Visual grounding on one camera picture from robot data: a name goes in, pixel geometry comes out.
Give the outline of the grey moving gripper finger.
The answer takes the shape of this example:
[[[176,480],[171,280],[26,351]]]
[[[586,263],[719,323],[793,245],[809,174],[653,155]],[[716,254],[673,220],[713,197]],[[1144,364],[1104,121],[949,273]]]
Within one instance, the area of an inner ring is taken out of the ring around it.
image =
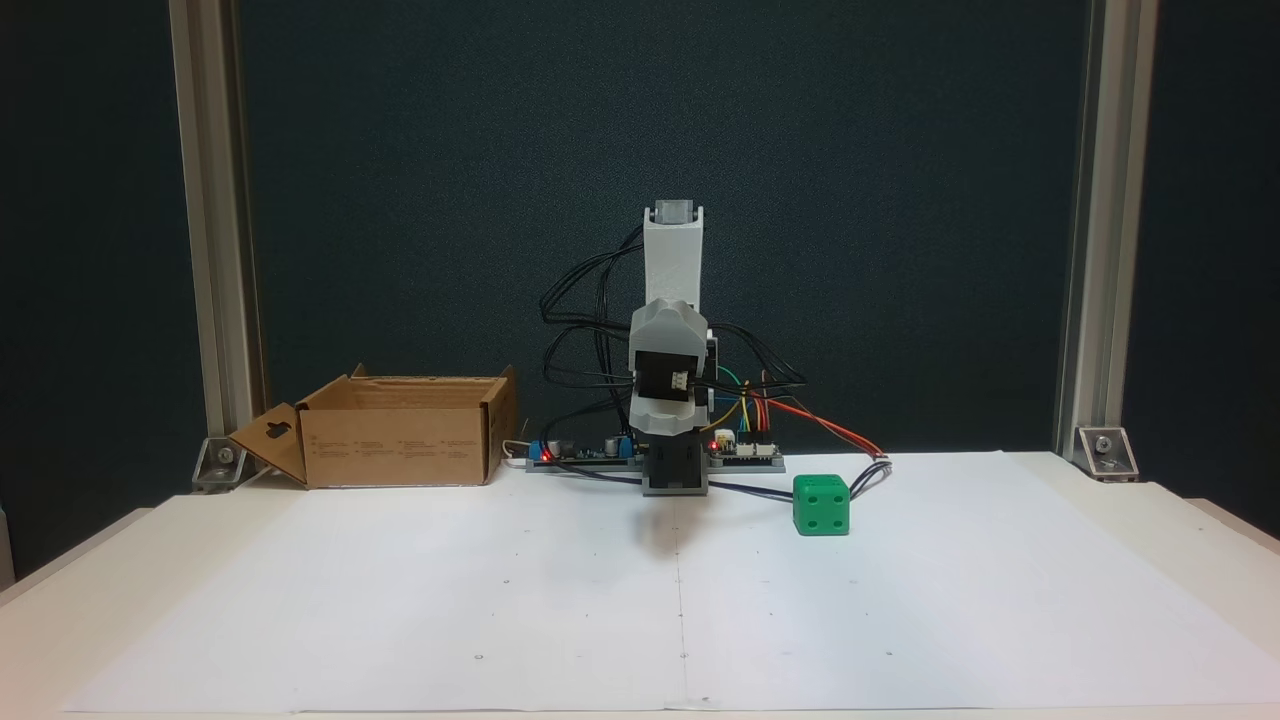
[[[645,436],[675,437],[701,428],[701,409],[692,407],[686,416],[653,410],[632,410],[632,429]]]

